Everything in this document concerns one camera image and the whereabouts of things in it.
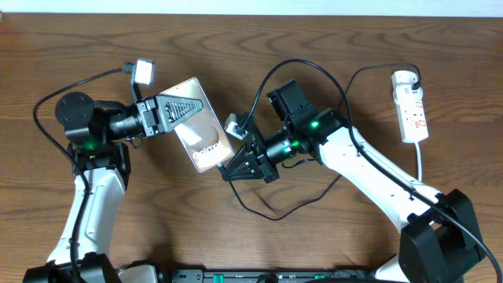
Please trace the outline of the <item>bronze Galaxy smartphone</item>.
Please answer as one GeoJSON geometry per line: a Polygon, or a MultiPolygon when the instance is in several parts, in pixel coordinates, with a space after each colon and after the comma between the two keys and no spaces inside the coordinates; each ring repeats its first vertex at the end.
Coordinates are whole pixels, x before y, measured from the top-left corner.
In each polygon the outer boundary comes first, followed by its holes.
{"type": "Polygon", "coordinates": [[[174,129],[198,172],[202,173],[234,156],[232,145],[196,77],[179,83],[162,94],[197,99],[202,103],[199,112],[174,129]]]}

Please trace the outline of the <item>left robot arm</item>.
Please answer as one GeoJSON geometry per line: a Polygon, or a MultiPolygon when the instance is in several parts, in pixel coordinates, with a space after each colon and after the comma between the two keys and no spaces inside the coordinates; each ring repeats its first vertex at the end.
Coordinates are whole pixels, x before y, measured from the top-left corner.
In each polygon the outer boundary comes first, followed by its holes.
{"type": "Polygon", "coordinates": [[[64,232],[45,265],[26,271],[26,282],[158,282],[152,263],[116,269],[108,254],[119,204],[130,176],[128,142],[166,134],[204,108],[196,98],[157,94],[125,106],[82,92],[65,94],[55,114],[70,141],[75,197],[64,232]]]}

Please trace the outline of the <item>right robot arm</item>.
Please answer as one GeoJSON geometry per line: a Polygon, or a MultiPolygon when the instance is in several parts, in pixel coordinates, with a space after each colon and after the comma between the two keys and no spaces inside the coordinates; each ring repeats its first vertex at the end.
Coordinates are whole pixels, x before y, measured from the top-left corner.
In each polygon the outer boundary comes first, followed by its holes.
{"type": "Polygon", "coordinates": [[[278,164],[309,154],[363,192],[400,233],[399,252],[373,271],[392,282],[458,282],[487,258],[472,202],[460,190],[448,194],[407,174],[376,151],[333,109],[319,112],[290,80],[268,93],[285,127],[264,138],[251,124],[236,156],[218,169],[224,181],[279,177],[278,164]]]}

